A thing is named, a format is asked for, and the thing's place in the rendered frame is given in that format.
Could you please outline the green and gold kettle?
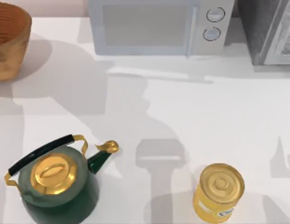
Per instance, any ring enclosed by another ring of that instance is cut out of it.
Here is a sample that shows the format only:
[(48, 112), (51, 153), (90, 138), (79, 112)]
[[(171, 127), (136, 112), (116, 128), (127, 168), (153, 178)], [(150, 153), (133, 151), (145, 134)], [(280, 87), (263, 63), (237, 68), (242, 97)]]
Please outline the green and gold kettle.
[(7, 186), (18, 189), (36, 224), (80, 224), (95, 209), (99, 190), (95, 175), (119, 144), (108, 140), (90, 158), (83, 135), (68, 134), (49, 142), (11, 166)]

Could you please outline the pale microwave oven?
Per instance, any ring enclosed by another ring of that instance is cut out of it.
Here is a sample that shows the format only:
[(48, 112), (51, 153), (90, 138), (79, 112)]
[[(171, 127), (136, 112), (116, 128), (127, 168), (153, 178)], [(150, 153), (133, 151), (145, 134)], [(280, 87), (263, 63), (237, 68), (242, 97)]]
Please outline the pale microwave oven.
[[(191, 56), (216, 55), (222, 52), (234, 1), (235, 0), (197, 0), (197, 17)], [(209, 9), (216, 7), (224, 9), (225, 17), (219, 22), (210, 22), (206, 18), (206, 13)], [(219, 28), (221, 35), (219, 39), (209, 42), (203, 38), (203, 32), (212, 27)]]

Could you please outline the grey cabinet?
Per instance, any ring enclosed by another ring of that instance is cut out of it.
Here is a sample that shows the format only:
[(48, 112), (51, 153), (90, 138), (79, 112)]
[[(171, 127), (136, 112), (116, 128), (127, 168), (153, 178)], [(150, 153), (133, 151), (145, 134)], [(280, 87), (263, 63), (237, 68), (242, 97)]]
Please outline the grey cabinet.
[(290, 0), (238, 0), (254, 65), (290, 65)]

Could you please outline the yellow can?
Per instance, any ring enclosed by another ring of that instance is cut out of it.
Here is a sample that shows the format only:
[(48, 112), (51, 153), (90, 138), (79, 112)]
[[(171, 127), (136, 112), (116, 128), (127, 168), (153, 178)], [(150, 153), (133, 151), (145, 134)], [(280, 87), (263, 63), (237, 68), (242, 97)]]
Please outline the yellow can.
[(244, 190), (238, 170), (224, 163), (210, 164), (200, 174), (193, 197), (194, 210), (207, 223), (223, 223), (232, 215)]

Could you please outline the wooden basket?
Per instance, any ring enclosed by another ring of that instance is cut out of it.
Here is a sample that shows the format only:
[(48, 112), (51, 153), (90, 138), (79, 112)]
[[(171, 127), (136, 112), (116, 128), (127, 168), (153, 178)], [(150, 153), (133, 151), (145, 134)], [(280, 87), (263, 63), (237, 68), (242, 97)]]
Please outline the wooden basket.
[(32, 18), (21, 7), (0, 2), (0, 81), (16, 77), (28, 47)]

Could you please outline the microwave knob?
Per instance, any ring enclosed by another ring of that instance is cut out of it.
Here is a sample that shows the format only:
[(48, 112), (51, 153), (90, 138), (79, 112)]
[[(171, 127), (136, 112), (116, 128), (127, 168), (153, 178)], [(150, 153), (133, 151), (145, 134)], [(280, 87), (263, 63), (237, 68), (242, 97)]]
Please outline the microwave knob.
[(210, 22), (219, 22), (225, 17), (225, 11), (221, 7), (209, 9), (206, 18)]
[(220, 35), (221, 35), (221, 31), (219, 28), (216, 28), (216, 27), (206, 29), (203, 32), (203, 38), (209, 42), (212, 42), (212, 41), (219, 39)]

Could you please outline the microwave oven door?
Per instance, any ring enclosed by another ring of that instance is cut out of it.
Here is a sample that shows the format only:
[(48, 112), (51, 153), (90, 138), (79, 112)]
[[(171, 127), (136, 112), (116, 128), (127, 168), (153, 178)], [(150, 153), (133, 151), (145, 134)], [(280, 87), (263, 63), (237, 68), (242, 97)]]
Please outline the microwave oven door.
[(189, 55), (197, 0), (87, 0), (100, 56)]

